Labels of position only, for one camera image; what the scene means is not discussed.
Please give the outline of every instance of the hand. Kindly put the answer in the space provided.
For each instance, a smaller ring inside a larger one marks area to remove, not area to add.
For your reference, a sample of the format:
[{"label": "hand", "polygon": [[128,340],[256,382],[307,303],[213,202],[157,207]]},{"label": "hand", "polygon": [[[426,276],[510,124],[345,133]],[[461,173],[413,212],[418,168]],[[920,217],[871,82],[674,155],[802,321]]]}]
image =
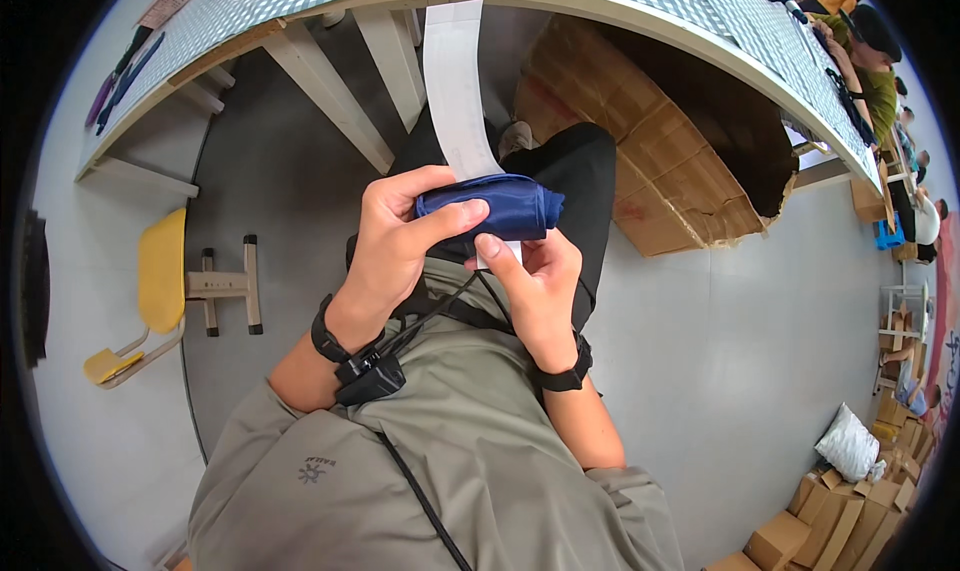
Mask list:
[{"label": "hand", "polygon": [[832,40],[834,38],[834,30],[831,29],[830,25],[827,25],[820,19],[814,19],[810,15],[807,15],[807,18],[810,19],[811,22],[813,22],[813,28],[820,31],[823,34],[823,36],[826,37],[828,40]]},{"label": "hand", "polygon": [[844,79],[857,77],[857,72],[854,70],[854,63],[850,61],[850,55],[847,54],[843,46],[837,44],[833,38],[826,40],[826,51],[833,57],[833,61],[836,63],[837,69],[840,70],[840,74],[843,75]]},{"label": "hand", "polygon": [[450,167],[430,166],[366,186],[353,262],[325,319],[344,349],[357,350],[377,338],[413,291],[429,248],[469,231],[490,213],[485,200],[474,199],[412,218],[418,195],[454,181]]},{"label": "hand", "polygon": [[[559,229],[546,239],[524,241],[523,265],[499,238],[480,234],[477,253],[500,280],[510,300],[513,330],[546,373],[563,373],[577,363],[577,343],[571,316],[573,293],[580,278],[583,257]],[[476,259],[465,266],[476,268]]]}]

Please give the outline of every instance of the blue stool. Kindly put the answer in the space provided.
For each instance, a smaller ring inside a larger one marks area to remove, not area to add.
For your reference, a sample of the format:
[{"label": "blue stool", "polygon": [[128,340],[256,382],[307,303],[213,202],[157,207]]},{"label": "blue stool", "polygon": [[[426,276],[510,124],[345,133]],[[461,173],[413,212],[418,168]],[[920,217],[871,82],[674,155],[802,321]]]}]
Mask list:
[{"label": "blue stool", "polygon": [[876,237],[876,249],[877,250],[889,250],[890,248],[896,248],[899,245],[904,245],[906,238],[904,237],[904,227],[900,223],[900,215],[894,213],[894,222],[896,223],[896,233],[890,233],[890,224],[887,223],[886,219],[877,223],[879,226],[879,233]]}]

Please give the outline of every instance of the wrist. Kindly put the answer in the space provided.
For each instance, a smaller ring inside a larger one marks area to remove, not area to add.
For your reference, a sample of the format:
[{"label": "wrist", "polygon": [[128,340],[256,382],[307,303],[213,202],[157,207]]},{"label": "wrist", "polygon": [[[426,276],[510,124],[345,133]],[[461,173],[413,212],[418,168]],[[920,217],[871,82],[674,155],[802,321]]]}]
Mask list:
[{"label": "wrist", "polygon": [[572,331],[567,331],[565,338],[554,339],[546,348],[539,348],[530,355],[537,364],[536,368],[551,375],[569,371],[577,365],[577,359],[580,356]]},{"label": "wrist", "polygon": [[342,349],[356,354],[377,339],[390,313],[384,315],[363,306],[361,298],[352,297],[344,288],[337,291],[326,307],[323,324]]}]

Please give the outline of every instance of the checkered tablecloth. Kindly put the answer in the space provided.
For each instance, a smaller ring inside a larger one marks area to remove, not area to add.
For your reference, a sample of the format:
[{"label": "checkered tablecloth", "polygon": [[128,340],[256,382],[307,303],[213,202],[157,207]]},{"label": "checkered tablecloth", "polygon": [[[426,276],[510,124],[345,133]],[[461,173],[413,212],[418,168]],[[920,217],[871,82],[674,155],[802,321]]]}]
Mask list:
[{"label": "checkered tablecloth", "polygon": [[[156,32],[163,44],[110,114],[106,132],[138,101],[176,71],[226,39],[270,19],[336,0],[191,0]],[[806,29],[798,32],[781,4],[765,0],[629,0],[651,6],[729,40],[770,68],[821,114],[856,151],[857,133],[823,75],[830,64]],[[808,39],[822,56],[818,71],[801,46]],[[141,51],[149,49],[149,43]]]}]

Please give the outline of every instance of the shoe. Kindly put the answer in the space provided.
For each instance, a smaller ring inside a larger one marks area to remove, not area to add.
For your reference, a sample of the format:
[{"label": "shoe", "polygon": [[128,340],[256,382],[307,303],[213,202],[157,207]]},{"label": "shoe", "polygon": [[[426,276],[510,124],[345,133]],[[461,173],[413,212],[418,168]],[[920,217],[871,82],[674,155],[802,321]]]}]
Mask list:
[{"label": "shoe", "polygon": [[524,121],[517,121],[503,132],[496,151],[500,155],[500,161],[502,161],[514,152],[530,150],[533,147],[534,135],[530,131],[530,125]]}]

